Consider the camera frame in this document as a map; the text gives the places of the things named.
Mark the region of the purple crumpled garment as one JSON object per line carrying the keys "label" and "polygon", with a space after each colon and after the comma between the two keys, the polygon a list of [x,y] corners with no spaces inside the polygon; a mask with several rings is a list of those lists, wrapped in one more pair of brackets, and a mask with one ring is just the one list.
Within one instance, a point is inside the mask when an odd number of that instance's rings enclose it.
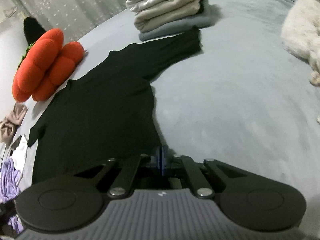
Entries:
{"label": "purple crumpled garment", "polygon": [[21,173],[15,168],[11,157],[1,166],[1,236],[15,238],[23,231],[15,210],[15,199],[21,190],[18,187]]}

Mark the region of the beige crumpled small cloth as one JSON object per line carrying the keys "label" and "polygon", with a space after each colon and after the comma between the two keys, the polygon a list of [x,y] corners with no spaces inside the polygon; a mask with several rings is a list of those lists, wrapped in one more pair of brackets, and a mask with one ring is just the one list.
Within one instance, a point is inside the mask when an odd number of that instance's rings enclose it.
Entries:
{"label": "beige crumpled small cloth", "polygon": [[22,103],[15,103],[13,110],[1,121],[1,142],[10,146],[28,109]]}

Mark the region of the grey dotted curtain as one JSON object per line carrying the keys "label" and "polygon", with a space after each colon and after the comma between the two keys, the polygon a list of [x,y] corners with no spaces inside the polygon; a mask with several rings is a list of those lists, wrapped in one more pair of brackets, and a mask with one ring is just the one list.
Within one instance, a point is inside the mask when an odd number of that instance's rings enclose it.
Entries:
{"label": "grey dotted curtain", "polygon": [[13,0],[24,16],[46,30],[60,28],[66,41],[78,40],[125,10],[126,0]]}

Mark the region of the grey folded garment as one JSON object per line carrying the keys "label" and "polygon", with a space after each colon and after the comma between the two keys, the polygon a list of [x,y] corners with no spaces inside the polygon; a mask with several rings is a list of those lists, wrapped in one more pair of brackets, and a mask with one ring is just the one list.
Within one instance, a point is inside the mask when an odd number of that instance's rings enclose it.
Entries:
{"label": "grey folded garment", "polygon": [[197,27],[199,29],[215,25],[223,14],[221,8],[215,4],[209,4],[208,0],[200,2],[200,9],[195,15],[187,16],[179,20],[166,23],[146,33],[139,33],[140,41],[147,41],[159,37],[176,35]]}

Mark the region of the white small garment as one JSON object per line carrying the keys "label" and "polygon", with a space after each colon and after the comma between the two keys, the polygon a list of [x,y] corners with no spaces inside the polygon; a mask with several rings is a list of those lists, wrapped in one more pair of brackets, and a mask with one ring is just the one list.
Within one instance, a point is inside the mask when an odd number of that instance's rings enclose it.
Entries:
{"label": "white small garment", "polygon": [[27,151],[28,151],[28,141],[24,135],[20,137],[19,144],[13,150],[11,159],[14,163],[15,170],[19,171],[20,174],[23,173],[25,162],[27,159]]}

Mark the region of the orange pumpkin plush cushion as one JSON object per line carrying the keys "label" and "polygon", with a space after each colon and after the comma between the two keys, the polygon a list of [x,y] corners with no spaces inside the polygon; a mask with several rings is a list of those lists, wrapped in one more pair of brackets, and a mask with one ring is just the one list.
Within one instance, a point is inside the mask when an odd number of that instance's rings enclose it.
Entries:
{"label": "orange pumpkin plush cushion", "polygon": [[79,42],[63,41],[63,31],[55,28],[33,43],[13,79],[12,96],[17,102],[48,100],[75,71],[85,50]]}

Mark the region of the black shirt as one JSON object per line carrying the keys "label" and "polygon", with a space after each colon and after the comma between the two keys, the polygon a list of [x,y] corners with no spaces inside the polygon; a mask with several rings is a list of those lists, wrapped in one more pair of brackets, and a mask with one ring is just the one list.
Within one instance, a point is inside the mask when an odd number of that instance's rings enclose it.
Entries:
{"label": "black shirt", "polygon": [[37,147],[32,182],[161,146],[150,83],[200,50],[200,31],[192,28],[111,51],[86,75],[69,80],[30,129],[28,144]]}

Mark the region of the white fluffy plush toy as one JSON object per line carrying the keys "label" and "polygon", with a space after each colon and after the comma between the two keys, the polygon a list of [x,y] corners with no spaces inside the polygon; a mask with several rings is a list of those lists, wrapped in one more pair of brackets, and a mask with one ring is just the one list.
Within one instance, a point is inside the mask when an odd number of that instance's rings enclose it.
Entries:
{"label": "white fluffy plush toy", "polygon": [[283,47],[308,61],[310,83],[319,86],[319,0],[296,0],[281,29]]}

